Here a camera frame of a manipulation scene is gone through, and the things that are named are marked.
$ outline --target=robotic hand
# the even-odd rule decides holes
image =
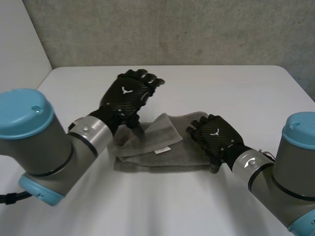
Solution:
[[[210,172],[215,174],[219,171],[222,163],[230,163],[230,158],[224,156],[229,147],[233,145],[244,146],[239,133],[222,117],[209,115],[202,117],[200,122],[194,120],[192,127],[187,128],[191,138],[201,145],[210,158]]]
[[[19,184],[26,192],[0,196],[0,202],[36,196],[55,206],[104,151],[121,124],[136,135],[140,110],[164,84],[146,70],[120,74],[100,108],[78,119],[65,134],[51,104],[33,89],[0,94],[0,154],[13,157],[25,170]]]
[[[315,113],[291,115],[283,128],[277,159],[247,147],[220,116],[194,120],[186,131],[206,151],[210,171],[227,163],[249,191],[296,236],[315,236]]]

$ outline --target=carbon fiber glove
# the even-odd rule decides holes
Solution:
[[[129,70],[118,75],[103,96],[100,108],[89,115],[103,121],[113,134],[119,125],[125,124],[140,138],[143,130],[139,126],[137,111],[146,104],[155,89],[164,83],[164,80],[148,74],[144,69]],[[68,129],[71,130],[79,121],[80,119],[74,121]]]
[[[191,138],[201,145],[210,158],[210,172],[217,173],[222,163],[227,162],[224,155],[227,149],[234,144],[244,145],[239,133],[222,117],[209,115],[202,117],[200,121],[192,121],[196,127],[188,127],[186,132]]]
[[[129,70],[118,75],[103,96],[100,106],[111,109],[120,117],[122,123],[134,128],[139,124],[137,112],[146,104],[155,89],[164,83],[164,80],[144,69]]]

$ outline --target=folded towel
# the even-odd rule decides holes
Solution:
[[[119,127],[107,147],[115,156],[114,170],[121,172],[172,173],[209,169],[209,157],[185,132],[191,121],[208,115],[195,112],[180,117],[161,114],[152,123],[142,123],[143,139],[138,139],[126,126]],[[156,154],[154,151],[169,147]]]

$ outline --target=blue joint cap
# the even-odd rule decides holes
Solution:
[[[21,176],[19,180],[19,185],[25,189],[28,193],[34,195],[43,202],[55,206],[57,205],[65,196],[55,191],[52,191],[39,183],[27,178],[26,176]]]
[[[315,235],[315,209],[302,215],[287,230],[296,236]]]
[[[315,112],[291,115],[286,120],[282,136],[295,146],[315,150]]]
[[[0,139],[31,137],[46,129],[54,119],[54,109],[45,96],[23,88],[0,93]]]

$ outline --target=white tag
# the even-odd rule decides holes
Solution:
[[[159,150],[156,150],[156,151],[154,151],[156,154],[160,154],[160,153],[162,153],[162,152],[165,152],[165,151],[170,151],[171,150],[171,148],[170,147],[163,147],[163,148],[161,148],[161,149],[159,149]]]

